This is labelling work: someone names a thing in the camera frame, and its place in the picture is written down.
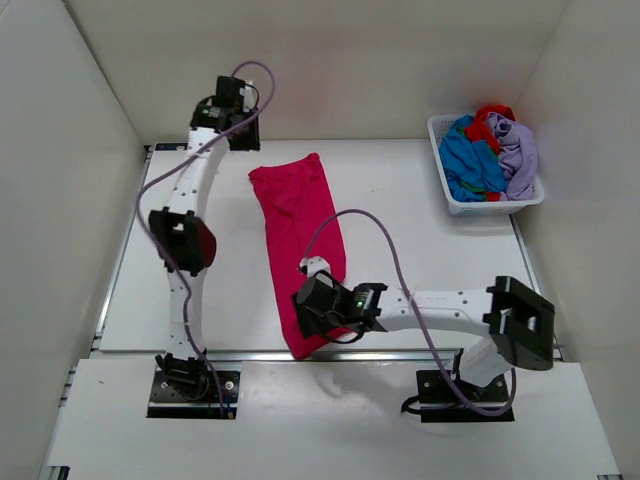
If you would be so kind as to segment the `crimson red t-shirt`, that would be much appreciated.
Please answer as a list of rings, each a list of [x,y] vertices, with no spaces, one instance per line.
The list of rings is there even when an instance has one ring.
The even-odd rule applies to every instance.
[[[299,330],[292,296],[306,280],[300,261],[313,235],[335,214],[334,202],[317,153],[280,166],[262,166],[248,174],[265,219],[266,248],[281,331],[296,360],[327,344]]]

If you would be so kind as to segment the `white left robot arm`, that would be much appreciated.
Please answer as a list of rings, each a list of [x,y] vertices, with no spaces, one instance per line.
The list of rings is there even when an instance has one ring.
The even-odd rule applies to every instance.
[[[170,327],[166,353],[159,365],[174,374],[174,385],[188,398],[208,389],[209,373],[203,356],[202,293],[217,241],[205,223],[207,201],[223,157],[230,151],[258,151],[261,147],[259,92],[252,82],[235,76],[217,78],[216,90],[198,102],[190,122],[185,149],[187,164],[180,168],[169,200],[148,215],[150,232],[161,246],[170,288]]]

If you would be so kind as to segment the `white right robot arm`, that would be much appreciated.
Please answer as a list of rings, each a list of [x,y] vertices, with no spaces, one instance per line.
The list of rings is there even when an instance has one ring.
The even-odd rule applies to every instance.
[[[413,329],[476,336],[448,376],[449,391],[460,400],[473,399],[512,368],[548,371],[554,363],[554,305],[509,276],[483,289],[405,294],[383,283],[348,289],[320,271],[292,302],[305,338],[329,338],[337,329],[357,339]]]

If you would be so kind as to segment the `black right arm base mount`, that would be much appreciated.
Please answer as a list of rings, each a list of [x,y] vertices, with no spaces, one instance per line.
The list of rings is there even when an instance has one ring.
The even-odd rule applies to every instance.
[[[504,375],[494,378],[486,387],[458,380],[455,383],[469,400],[486,410],[499,410],[509,398]],[[512,408],[499,416],[485,416],[464,406],[439,370],[418,370],[416,384],[417,393],[403,401],[400,413],[418,416],[424,424],[508,423],[515,420]]]

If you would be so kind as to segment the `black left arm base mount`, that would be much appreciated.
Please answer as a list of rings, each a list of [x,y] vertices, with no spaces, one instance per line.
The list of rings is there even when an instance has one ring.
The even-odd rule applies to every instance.
[[[148,418],[235,420],[241,371],[217,371],[219,383],[207,366],[194,359],[172,359],[156,366],[147,404]]]

